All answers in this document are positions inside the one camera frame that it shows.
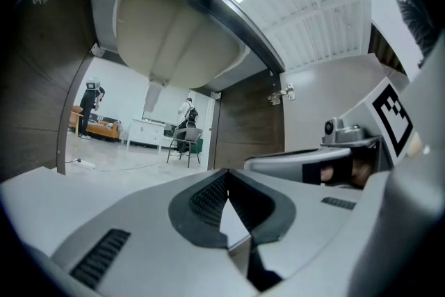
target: person's hand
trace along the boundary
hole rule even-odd
[[[372,166],[368,161],[362,159],[353,159],[353,172],[350,182],[358,186],[364,187],[368,178],[372,174]],[[322,182],[328,182],[334,176],[334,168],[326,166],[320,169],[320,176]]]
[[[421,153],[423,150],[423,144],[422,141],[418,135],[418,133],[414,133],[410,146],[408,147],[408,157],[413,158],[417,156],[419,153]]]

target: metal bracket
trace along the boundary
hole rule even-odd
[[[214,100],[221,99],[221,92],[219,92],[219,93],[215,93],[215,92],[210,93],[210,98],[214,99]]]
[[[280,98],[283,96],[287,96],[289,100],[295,100],[295,88],[292,83],[289,83],[286,89],[281,89],[278,92],[269,95],[267,100],[272,102],[272,105],[277,105],[281,103]]]
[[[105,50],[101,49],[97,43],[95,43],[91,47],[91,53],[95,55],[96,57],[102,57],[105,54]]]

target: brown wooden wall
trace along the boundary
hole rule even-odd
[[[249,157],[284,151],[283,103],[267,100],[280,88],[280,80],[265,70],[222,91],[219,121],[212,125],[215,168],[243,168]]]
[[[90,0],[22,0],[0,73],[0,175],[65,172],[70,110],[96,42]]]

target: table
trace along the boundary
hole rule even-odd
[[[164,128],[165,124],[161,124],[160,122],[133,119],[128,133],[127,147],[129,147],[131,141],[134,141],[137,143],[156,145],[159,151],[161,151]]]

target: person in white shirt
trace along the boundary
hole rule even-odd
[[[187,98],[178,110],[178,129],[183,129],[186,127],[186,114],[191,108],[195,108],[193,106],[193,101],[191,98]]]
[[[187,127],[196,127],[196,120],[197,120],[197,111],[195,109],[195,106],[193,105],[192,99],[189,97],[179,107],[178,128],[177,129],[185,129]],[[186,137],[186,133],[178,135],[178,138],[184,139],[185,137]],[[172,156],[180,156],[181,152],[184,153],[187,151],[188,151],[187,144],[178,143],[177,144],[177,152],[173,152],[171,155]]]

